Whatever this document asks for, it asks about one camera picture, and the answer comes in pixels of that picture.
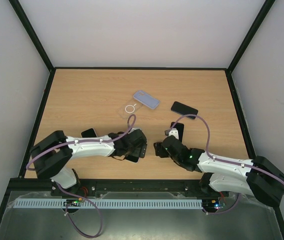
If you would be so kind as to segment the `clear magsafe phone case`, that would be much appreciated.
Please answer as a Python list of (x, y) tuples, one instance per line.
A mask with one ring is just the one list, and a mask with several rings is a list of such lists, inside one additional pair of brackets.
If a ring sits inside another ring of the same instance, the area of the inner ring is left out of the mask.
[(143, 105), (135, 100), (134, 98), (129, 99), (125, 103), (123, 103), (116, 113), (118, 114), (119, 117), (122, 119), (127, 119), (130, 115), (136, 114), (137, 111), (142, 107)]

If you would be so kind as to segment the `lilac phone case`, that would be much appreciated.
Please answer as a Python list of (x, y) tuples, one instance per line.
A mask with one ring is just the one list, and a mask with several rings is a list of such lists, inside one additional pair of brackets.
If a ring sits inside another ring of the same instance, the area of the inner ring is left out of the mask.
[(133, 98), (142, 105), (152, 110), (157, 108), (158, 105), (160, 104), (160, 101), (157, 98), (151, 96), (150, 94), (142, 90), (138, 90), (136, 93), (134, 93)]

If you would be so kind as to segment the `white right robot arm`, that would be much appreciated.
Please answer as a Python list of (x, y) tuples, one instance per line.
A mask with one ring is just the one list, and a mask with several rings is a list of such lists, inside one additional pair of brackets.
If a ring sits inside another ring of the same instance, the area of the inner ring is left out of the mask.
[(155, 155), (171, 158), (179, 167), (199, 172), (200, 191), (233, 192), (255, 197), (262, 204), (278, 207), (284, 195), (284, 173), (263, 156), (235, 159), (212, 154), (204, 149), (187, 148), (175, 136), (154, 143)]

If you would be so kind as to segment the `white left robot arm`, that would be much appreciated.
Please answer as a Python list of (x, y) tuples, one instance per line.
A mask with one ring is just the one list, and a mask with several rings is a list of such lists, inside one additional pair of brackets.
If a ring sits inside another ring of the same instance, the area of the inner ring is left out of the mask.
[(100, 137), (71, 137), (57, 130), (30, 150), (32, 160), (26, 169), (35, 171), (40, 180), (52, 180), (63, 189), (79, 185), (74, 169), (66, 167), (70, 160), (85, 157), (124, 157), (133, 163), (144, 158), (147, 138), (139, 128), (129, 132), (110, 133)]

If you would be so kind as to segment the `black phone blue edge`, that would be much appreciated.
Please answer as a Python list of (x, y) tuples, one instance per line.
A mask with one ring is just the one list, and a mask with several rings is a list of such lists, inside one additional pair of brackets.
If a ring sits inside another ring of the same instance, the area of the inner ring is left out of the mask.
[(190, 107), (188, 105), (185, 105), (181, 102), (175, 101), (170, 110), (174, 113), (177, 113), (179, 115), (197, 115), (198, 114), (198, 110), (196, 108)]

